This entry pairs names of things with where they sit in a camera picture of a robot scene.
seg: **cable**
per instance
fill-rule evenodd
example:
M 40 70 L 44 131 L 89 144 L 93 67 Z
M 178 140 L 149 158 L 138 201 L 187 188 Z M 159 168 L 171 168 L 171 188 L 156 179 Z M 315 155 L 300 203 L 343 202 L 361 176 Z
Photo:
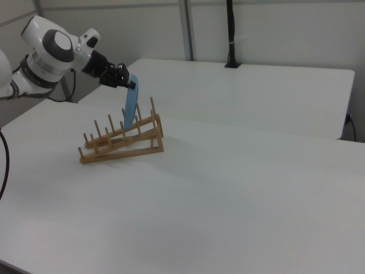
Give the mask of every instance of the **cable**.
M 354 141 L 356 142 L 356 130 L 355 130 L 354 121 L 352 120 L 351 116 L 348 117 L 348 121 L 351 122 L 351 124 L 352 124 L 352 129 L 354 130 Z
M 70 100 L 73 96 L 74 96 L 74 93 L 75 93 L 75 89 L 76 89 L 76 71 L 74 70 L 74 88 L 72 89 L 72 93 L 71 93 L 71 95 L 67 98 L 67 99 L 65 99 L 65 100 L 55 100 L 55 99 L 53 99 L 53 98 L 51 98 L 51 97 L 47 97 L 49 100 L 51 100 L 51 101 L 53 101 L 53 102 L 57 102 L 57 103 L 62 103 L 62 102 L 66 102 L 66 101 L 68 101 L 68 100 Z
M 20 66 L 13 70 L 13 73 L 16 73 L 20 69 Z
M 7 143 L 6 143 L 6 139 L 3 135 L 3 133 L 1 132 L 1 128 L 0 128 L 0 137 L 2 139 L 2 142 L 4 144 L 4 148 L 5 148 L 5 154 L 6 154 L 6 167 L 5 167 L 5 176 L 4 176 L 4 181 L 2 183 L 2 187 L 1 187 L 1 190 L 0 190 L 0 200 L 1 200 L 1 197 L 5 191 L 5 187 L 6 187 L 6 183 L 7 183 L 7 177 L 9 175 L 9 168 L 10 168 L 10 156 L 9 156 L 9 148 L 7 146 Z

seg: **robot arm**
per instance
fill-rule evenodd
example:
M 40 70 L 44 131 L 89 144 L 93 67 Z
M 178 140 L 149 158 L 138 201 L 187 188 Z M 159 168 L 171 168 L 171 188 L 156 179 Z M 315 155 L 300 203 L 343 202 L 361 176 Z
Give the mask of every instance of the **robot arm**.
M 55 23 L 34 16 L 21 36 L 33 50 L 11 77 L 9 61 L 0 51 L 0 99 L 46 97 L 68 69 L 98 77 L 99 83 L 107 86 L 135 88 L 124 64 L 115 66 L 94 50 L 100 39 L 94 29 L 76 37 Z

